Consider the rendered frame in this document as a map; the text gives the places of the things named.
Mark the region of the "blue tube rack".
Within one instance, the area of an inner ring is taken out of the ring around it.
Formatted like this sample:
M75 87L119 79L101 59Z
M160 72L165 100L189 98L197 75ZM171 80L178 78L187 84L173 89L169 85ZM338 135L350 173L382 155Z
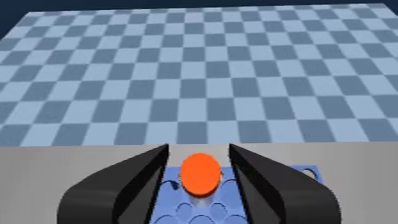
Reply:
M221 184L208 198L189 195L180 168L165 168L149 224L249 224L229 166L221 168Z

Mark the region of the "orange capped centrifuge tube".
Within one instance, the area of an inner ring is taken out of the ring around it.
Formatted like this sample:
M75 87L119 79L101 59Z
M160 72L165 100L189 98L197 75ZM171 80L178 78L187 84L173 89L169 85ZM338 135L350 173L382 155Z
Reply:
M192 154L181 163L180 181L187 193L197 197L208 197L221 183L221 165L213 156L206 153Z

